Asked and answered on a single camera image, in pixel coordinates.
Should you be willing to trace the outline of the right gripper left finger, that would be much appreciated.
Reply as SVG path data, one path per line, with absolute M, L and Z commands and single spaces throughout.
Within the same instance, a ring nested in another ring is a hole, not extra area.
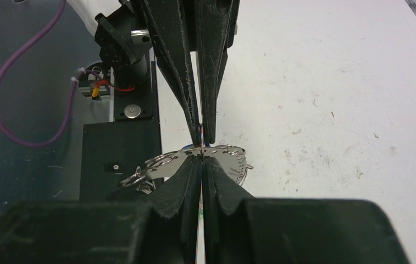
M 201 159 L 128 202 L 21 202 L 0 218 L 0 263 L 195 263 Z

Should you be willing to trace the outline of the metal key organizer plate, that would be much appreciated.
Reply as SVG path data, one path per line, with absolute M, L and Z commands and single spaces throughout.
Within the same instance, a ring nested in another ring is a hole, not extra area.
M 121 180 L 114 195 L 131 191 L 149 195 L 158 187 L 156 181 L 168 180 L 176 174 L 187 158 L 214 157 L 228 177 L 236 184 L 245 182 L 248 170 L 253 167 L 247 163 L 246 150 L 235 145 L 220 144 L 209 146 L 204 138 L 204 127 L 201 126 L 201 145 L 193 150 L 170 151 L 145 161 L 144 167 L 138 166 L 129 177 Z

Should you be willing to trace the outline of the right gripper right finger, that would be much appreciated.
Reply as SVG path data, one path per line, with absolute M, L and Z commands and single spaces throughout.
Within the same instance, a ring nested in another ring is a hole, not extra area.
M 202 169 L 206 263 L 408 263 L 367 200 L 256 198 L 214 157 Z

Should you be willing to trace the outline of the key with blue tag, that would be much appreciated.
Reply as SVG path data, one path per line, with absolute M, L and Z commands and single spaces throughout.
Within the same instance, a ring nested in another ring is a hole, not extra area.
M 196 147 L 193 144 L 189 144 L 189 145 L 184 146 L 181 150 L 188 151 L 188 150 L 193 150 L 195 148 Z

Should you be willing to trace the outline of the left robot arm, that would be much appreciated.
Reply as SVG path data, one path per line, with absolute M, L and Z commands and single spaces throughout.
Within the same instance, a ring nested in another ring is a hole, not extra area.
M 152 49 L 179 102 L 192 143 L 216 140 L 217 99 L 239 1 L 70 1 L 123 86 L 136 86 Z

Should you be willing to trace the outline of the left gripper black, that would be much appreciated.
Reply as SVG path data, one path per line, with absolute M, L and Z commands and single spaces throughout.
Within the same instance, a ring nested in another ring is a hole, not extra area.
M 215 142 L 217 97 L 233 44 L 238 1 L 121 1 L 136 29 L 147 29 L 157 65 L 179 102 L 192 143 L 201 144 L 190 51 L 197 51 L 204 141 Z

